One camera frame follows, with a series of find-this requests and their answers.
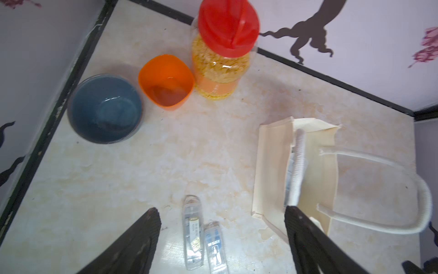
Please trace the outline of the gold label compass case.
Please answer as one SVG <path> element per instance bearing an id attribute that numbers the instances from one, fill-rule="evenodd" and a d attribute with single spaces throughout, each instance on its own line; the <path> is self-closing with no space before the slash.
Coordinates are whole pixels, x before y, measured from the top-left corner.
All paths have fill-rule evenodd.
<path id="1" fill-rule="evenodd" d="M 200 199 L 187 195 L 182 206 L 184 235 L 184 259 L 186 269 L 191 271 L 204 264 L 204 222 Z"/>

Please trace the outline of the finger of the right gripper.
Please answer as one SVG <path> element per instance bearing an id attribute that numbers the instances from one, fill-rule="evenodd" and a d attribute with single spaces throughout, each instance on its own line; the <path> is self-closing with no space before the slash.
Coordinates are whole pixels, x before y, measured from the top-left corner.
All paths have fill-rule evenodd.
<path id="1" fill-rule="evenodd" d="M 411 261 L 405 261 L 401 264 L 406 274 L 427 274 L 425 268 L 420 268 Z"/>

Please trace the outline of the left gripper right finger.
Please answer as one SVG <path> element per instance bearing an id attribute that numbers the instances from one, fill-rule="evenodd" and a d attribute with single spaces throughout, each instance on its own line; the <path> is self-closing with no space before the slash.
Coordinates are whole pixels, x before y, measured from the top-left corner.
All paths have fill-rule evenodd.
<path id="1" fill-rule="evenodd" d="M 287 206 L 285 226 L 298 274 L 366 274 L 298 207 Z"/>

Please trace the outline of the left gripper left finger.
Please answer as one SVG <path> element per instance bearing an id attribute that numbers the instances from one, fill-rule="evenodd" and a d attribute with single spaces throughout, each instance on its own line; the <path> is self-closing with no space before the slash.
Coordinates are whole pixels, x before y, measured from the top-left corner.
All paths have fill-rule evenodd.
<path id="1" fill-rule="evenodd" d="M 80 274 L 147 274 L 161 230 L 157 208 L 150 208 Z"/>

